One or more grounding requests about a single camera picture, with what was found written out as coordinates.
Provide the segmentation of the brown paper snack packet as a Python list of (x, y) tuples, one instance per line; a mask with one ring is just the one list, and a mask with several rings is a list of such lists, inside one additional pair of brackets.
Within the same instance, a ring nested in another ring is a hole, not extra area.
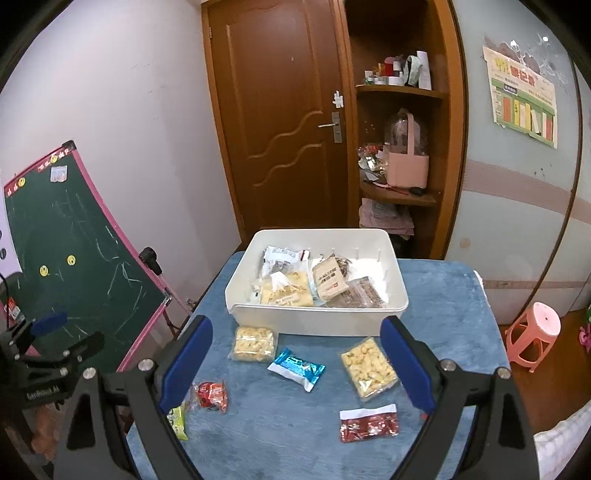
[(324, 302), (332, 300), (349, 289), (345, 276), (342, 275), (341, 267), (339, 267), (338, 259), (334, 255), (315, 265), (312, 269), (312, 276), (318, 298)]

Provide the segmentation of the brown date packet in bin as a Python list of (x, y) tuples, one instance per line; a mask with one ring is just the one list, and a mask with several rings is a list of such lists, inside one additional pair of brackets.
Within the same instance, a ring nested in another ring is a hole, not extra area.
[(368, 277), (351, 280), (348, 282), (349, 289), (335, 296), (325, 307), (329, 308), (384, 308), (386, 303), (374, 288)]

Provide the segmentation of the puffed snack bag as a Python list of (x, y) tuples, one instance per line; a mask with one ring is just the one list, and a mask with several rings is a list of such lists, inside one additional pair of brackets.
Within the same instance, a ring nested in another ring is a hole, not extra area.
[(273, 330), (238, 326), (229, 358), (243, 362), (266, 362), (276, 358), (277, 338)]
[(367, 337), (346, 350), (341, 360), (362, 401), (380, 395), (399, 381), (396, 371), (373, 337)]

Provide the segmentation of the green chalkboard easel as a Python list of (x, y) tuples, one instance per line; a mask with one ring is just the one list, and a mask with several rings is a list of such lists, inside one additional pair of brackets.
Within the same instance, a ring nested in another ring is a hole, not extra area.
[(94, 367), (122, 371), (166, 307), (169, 285), (140, 258), (100, 197), (74, 142), (68, 141), (7, 181), (4, 198), (21, 273), (9, 290), (28, 320), (64, 313), (37, 338), (43, 357), (60, 355), (99, 332)]

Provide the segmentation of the sliding wardrobe door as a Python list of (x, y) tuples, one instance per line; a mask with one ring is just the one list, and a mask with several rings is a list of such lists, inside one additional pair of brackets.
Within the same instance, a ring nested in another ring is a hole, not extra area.
[[(483, 278), (496, 320), (540, 301), (565, 314), (590, 300), (590, 86), (573, 51), (519, 1), (458, 1), (468, 146), (448, 248)], [(532, 108), (495, 104), (485, 59), (497, 51), (553, 84), (556, 139)], [(503, 125), (506, 113), (513, 118)]]

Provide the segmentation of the wall poster calendar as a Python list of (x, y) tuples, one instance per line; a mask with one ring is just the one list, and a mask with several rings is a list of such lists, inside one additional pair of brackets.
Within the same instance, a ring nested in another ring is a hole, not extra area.
[(558, 147), (556, 87), (546, 60), (519, 44), (485, 39), (486, 63), (495, 124), (522, 133), (549, 147)]

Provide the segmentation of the pink gift basket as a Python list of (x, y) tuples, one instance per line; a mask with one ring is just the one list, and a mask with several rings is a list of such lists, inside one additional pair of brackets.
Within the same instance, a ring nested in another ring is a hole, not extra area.
[(401, 109), (388, 120), (385, 152), (389, 186), (402, 189), (427, 187), (430, 165), (427, 130), (410, 111)]

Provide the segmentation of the red round candy packet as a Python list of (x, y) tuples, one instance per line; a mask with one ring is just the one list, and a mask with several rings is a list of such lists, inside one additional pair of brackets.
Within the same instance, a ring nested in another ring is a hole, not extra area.
[(193, 384), (191, 395), (194, 405), (221, 413), (228, 411), (228, 391), (223, 382), (204, 381)]

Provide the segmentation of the brown wooden door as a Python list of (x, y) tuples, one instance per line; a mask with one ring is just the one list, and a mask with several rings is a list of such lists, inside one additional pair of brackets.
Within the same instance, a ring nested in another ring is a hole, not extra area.
[[(263, 229), (346, 227), (350, 119), (340, 1), (206, 1), (209, 90), (242, 241)], [(339, 111), (342, 144), (318, 129)]]

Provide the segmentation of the blue white candy packet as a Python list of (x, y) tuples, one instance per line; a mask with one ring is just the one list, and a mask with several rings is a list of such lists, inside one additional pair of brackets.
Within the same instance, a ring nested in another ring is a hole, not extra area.
[(285, 348), (267, 366), (267, 370), (294, 381), (301, 385), (305, 392), (311, 393), (322, 374), (325, 373), (325, 365), (301, 359), (294, 355), (289, 348)]

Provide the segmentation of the wooden corner shelf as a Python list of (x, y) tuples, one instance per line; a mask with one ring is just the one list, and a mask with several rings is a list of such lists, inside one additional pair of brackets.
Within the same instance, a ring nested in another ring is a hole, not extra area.
[(341, 1), (352, 141), (349, 221), (403, 258), (441, 260), (467, 146), (467, 74), (450, 1)]

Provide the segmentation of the white plastic bin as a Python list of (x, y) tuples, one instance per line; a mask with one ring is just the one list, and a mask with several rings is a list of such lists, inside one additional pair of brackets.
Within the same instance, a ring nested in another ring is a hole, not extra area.
[(376, 336), (409, 297), (379, 229), (276, 229), (252, 237), (225, 288), (238, 324), (276, 333)]

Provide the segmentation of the green pastry packet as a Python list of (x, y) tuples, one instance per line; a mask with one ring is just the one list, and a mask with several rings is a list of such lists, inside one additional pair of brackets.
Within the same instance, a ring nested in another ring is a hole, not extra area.
[(188, 436), (185, 431), (185, 404), (181, 403), (179, 406), (172, 408), (167, 414), (167, 419), (176, 438), (180, 441), (187, 441)]

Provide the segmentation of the blue fuzzy table cloth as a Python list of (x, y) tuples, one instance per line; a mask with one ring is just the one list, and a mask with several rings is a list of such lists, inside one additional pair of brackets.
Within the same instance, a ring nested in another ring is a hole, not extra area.
[[(362, 404), (341, 356), (353, 337), (283, 335), (280, 348), (321, 363), (325, 373), (311, 392), (280, 377), (266, 363), (232, 360), (235, 319), (224, 290), (239, 263), (222, 267), (198, 312), (211, 319), (213, 343), (197, 382), (223, 382), (225, 412), (192, 407), (185, 415), (183, 448), (206, 479), (388, 479), (415, 441), (422, 417), (402, 386), (370, 400), (370, 407), (396, 405), (394, 437), (344, 443), (339, 412)], [(460, 262), (403, 260), (410, 303), (403, 323), (440, 358), (467, 371), (492, 373), (507, 362), (493, 312), (475, 271)]]

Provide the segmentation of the white packets in bin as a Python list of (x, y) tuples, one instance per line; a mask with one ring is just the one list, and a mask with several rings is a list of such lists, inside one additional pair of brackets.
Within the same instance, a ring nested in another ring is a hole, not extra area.
[(291, 250), (283, 247), (267, 246), (263, 251), (260, 277), (266, 278), (276, 272), (290, 270), (291, 266), (307, 261), (310, 250)]

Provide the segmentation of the large cracker bag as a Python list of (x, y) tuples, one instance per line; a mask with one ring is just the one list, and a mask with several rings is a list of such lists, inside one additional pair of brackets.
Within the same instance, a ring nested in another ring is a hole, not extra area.
[(260, 303), (280, 307), (311, 307), (314, 298), (308, 274), (301, 270), (270, 274), (260, 285)]

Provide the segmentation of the pink plastic stool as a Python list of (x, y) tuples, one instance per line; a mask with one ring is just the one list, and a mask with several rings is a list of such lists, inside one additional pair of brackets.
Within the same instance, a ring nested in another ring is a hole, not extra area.
[[(534, 302), (505, 332), (509, 362), (534, 373), (556, 343), (561, 327), (560, 317), (552, 307)], [(528, 360), (523, 354), (532, 346), (537, 348), (538, 356)]]

